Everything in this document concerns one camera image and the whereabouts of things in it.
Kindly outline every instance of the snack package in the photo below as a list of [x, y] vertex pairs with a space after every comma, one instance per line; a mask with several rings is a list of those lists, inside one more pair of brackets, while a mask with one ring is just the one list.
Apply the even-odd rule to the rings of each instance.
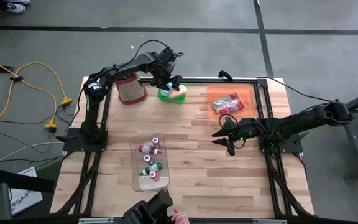
[[237, 93], [224, 96], [211, 103], [218, 114], [231, 114], [243, 109], [245, 106]]

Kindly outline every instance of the yellow extension cord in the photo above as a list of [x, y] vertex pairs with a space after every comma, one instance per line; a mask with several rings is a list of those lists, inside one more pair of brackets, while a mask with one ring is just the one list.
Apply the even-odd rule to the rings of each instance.
[[[59, 84], [60, 84], [60, 88], [62, 89], [62, 92], [63, 92], [63, 101], [60, 103], [61, 105], [63, 106], [66, 106], [66, 105], [69, 105], [71, 102], [73, 102], [73, 100], [69, 97], [66, 96], [66, 93], [65, 93], [65, 90], [63, 88], [63, 85], [62, 85], [62, 82], [60, 81], [59, 79], [59, 76], [57, 75], [57, 73], [51, 68], [49, 67], [48, 65], [44, 64], [44, 63], [40, 63], [40, 62], [32, 62], [32, 63], [28, 63], [26, 65], [23, 65], [21, 66], [19, 69], [16, 70], [15, 73], [11, 72], [10, 70], [6, 69], [5, 67], [3, 67], [2, 65], [0, 65], [1, 68], [3, 68], [5, 71], [9, 72], [11, 75], [13, 75], [14, 77], [18, 77], [19, 75], [19, 72], [23, 69], [23, 68], [26, 68], [30, 65], [42, 65], [46, 68], [48, 68], [53, 74], [55, 74], [56, 76], [56, 79], [58, 80]], [[55, 124], [55, 117], [56, 117], [56, 112], [57, 112], [57, 102], [56, 102], [56, 98], [47, 90], [44, 90], [43, 88], [39, 88], [39, 87], [36, 87], [36, 86], [33, 86], [31, 85], [30, 83], [28, 83], [27, 81], [25, 80], [21, 80], [21, 82], [25, 83], [27, 86], [35, 89], [35, 90], [39, 90], [39, 91], [42, 91], [48, 95], [50, 95], [52, 98], [53, 98], [53, 101], [55, 103], [55, 110], [54, 110], [54, 115], [52, 116], [52, 119], [48, 122], [48, 124], [45, 125], [45, 128], [56, 128], [56, 124]], [[5, 107], [4, 109], [2, 110], [1, 114], [0, 114], [0, 118], [3, 116], [3, 114], [5, 113], [7, 107], [9, 106], [9, 102], [11, 101], [11, 96], [12, 96], [12, 91], [13, 91], [13, 84], [14, 84], [14, 81], [11, 81], [11, 85], [9, 87], [9, 93], [8, 93], [8, 96], [7, 96], [7, 101], [6, 101], [6, 104], [5, 104]]]

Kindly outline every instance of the small bottle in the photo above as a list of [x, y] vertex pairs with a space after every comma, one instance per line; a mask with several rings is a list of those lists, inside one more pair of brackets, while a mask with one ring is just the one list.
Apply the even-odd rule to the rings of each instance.
[[153, 142], [154, 148], [160, 149], [160, 140], [157, 137], [154, 137], [152, 139], [152, 142]]
[[155, 171], [150, 172], [149, 177], [154, 181], [159, 181], [160, 180], [159, 174], [156, 173]]
[[153, 154], [153, 155], [162, 154], [162, 151], [154, 147], [145, 146], [145, 145], [139, 145], [139, 148], [137, 150], [139, 152], [143, 152], [144, 154]]
[[142, 170], [142, 172], [139, 173], [140, 176], [147, 176], [150, 174], [150, 172], [154, 171], [157, 172], [159, 170], [162, 170], [161, 162], [158, 162], [154, 165], [149, 166], [148, 168]]
[[145, 155], [145, 156], [143, 157], [143, 160], [144, 160], [146, 163], [148, 163], [148, 165], [153, 165], [153, 159], [151, 158], [151, 156]]

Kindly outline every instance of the small green container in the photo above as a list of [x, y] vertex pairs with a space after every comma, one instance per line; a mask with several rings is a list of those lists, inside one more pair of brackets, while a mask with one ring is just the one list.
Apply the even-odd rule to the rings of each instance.
[[185, 101], [186, 98], [186, 94], [184, 94], [181, 97], [178, 97], [176, 99], [170, 99], [168, 96], [164, 96], [161, 94], [161, 90], [158, 90], [158, 94], [157, 97], [162, 100], [162, 101], [166, 101], [166, 102], [171, 102], [171, 103], [178, 103], [178, 104], [182, 104]]

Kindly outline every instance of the wooden table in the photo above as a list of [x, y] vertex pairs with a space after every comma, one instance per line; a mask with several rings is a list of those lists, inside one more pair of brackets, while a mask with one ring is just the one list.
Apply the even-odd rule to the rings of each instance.
[[[215, 139], [211, 135], [220, 127], [217, 121], [208, 119], [207, 85], [189, 83], [182, 105], [160, 101], [158, 90], [149, 84], [145, 84], [147, 97], [144, 101], [124, 105], [114, 86], [107, 123], [108, 146], [102, 153], [92, 216], [120, 217], [139, 200], [147, 201], [156, 193], [132, 189], [131, 152], [127, 141], [131, 136], [163, 133], [173, 207], [189, 217], [273, 217], [266, 163], [259, 152], [258, 139], [248, 139], [243, 149], [236, 149], [235, 157], [231, 157], [225, 147], [211, 143]], [[288, 116], [291, 111], [284, 86], [268, 80], [268, 89], [274, 116]], [[75, 126], [85, 119], [85, 103], [85, 96], [82, 96]], [[51, 212], [61, 208], [76, 189], [83, 157], [83, 152], [75, 152], [63, 161]], [[284, 154], [283, 164], [289, 189], [302, 206], [313, 213], [301, 162], [294, 155]], [[283, 205], [282, 192], [279, 187], [277, 189]]]

